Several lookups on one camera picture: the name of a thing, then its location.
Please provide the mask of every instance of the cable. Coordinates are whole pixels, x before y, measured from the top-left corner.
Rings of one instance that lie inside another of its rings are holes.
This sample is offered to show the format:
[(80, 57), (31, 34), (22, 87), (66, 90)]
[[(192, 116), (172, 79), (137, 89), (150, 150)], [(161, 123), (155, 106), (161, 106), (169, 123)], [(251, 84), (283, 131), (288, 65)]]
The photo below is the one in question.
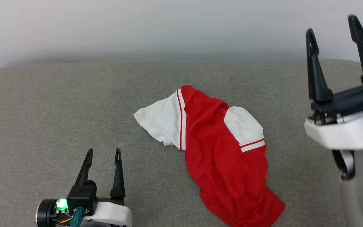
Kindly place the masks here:
[(62, 223), (65, 223), (65, 222), (67, 222), (67, 221), (69, 221), (69, 220), (71, 220), (72, 218), (69, 218), (69, 219), (67, 219), (67, 220), (63, 220), (63, 221), (61, 221), (61, 222), (59, 222), (59, 223), (57, 223), (57, 224), (62, 224)]

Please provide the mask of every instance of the gray fabric surface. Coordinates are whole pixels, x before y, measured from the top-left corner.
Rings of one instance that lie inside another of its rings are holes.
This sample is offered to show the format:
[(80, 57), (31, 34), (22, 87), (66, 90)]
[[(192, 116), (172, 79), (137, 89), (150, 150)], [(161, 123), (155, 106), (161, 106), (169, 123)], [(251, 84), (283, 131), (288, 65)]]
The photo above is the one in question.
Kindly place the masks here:
[[(359, 84), (360, 65), (323, 61), (334, 92)], [(263, 126), (268, 187), (286, 204), (274, 226), (343, 226), (331, 153), (307, 138), (305, 61), (53, 64), (0, 69), (0, 226), (35, 226), (42, 199), (66, 197), (88, 148), (89, 178), (107, 197), (122, 151), (134, 226), (225, 226), (185, 167), (135, 121), (139, 108), (191, 84)]]

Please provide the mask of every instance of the red stripe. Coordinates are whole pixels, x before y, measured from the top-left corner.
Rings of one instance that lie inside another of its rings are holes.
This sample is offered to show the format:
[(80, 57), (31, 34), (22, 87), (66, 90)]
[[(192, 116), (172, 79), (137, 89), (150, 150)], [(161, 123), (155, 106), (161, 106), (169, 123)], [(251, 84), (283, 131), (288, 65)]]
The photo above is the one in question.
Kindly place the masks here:
[(179, 100), (179, 107), (180, 107), (180, 150), (182, 149), (182, 132), (183, 132), (183, 111), (182, 111), (182, 104), (180, 103), (179, 98), (179, 91), (176, 91), (177, 99)]
[(262, 138), (261, 140), (255, 141), (255, 142), (253, 142), (253, 143), (248, 143), (248, 144), (245, 144), (245, 145), (243, 145), (243, 146), (240, 146), (240, 148), (247, 147), (248, 145), (252, 145), (252, 144), (255, 144), (255, 143), (261, 142), (261, 141), (263, 141), (263, 140), (264, 140), (264, 138)]

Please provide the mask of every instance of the red and white shirt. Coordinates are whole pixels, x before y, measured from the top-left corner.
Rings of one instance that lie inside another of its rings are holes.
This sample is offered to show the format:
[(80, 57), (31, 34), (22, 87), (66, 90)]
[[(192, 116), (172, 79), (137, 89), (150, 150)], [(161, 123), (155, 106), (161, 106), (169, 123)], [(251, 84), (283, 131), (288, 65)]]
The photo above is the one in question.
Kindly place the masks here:
[(222, 221), (266, 227), (281, 215), (285, 204), (265, 182), (263, 129), (248, 111), (185, 85), (134, 117), (156, 140), (186, 151), (202, 201)]

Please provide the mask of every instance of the yellow wire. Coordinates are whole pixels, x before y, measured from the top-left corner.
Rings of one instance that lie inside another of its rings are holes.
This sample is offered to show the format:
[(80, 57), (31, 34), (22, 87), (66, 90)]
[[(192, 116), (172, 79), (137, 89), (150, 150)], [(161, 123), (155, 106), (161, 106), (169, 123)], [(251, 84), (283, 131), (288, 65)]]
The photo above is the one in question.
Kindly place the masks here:
[(62, 224), (62, 223), (67, 222), (67, 221), (69, 221), (69, 220), (71, 220), (71, 219), (72, 219), (72, 218), (69, 218), (69, 219), (67, 219), (67, 220), (64, 220), (64, 221), (62, 221), (62, 222), (58, 223), (58, 224)]

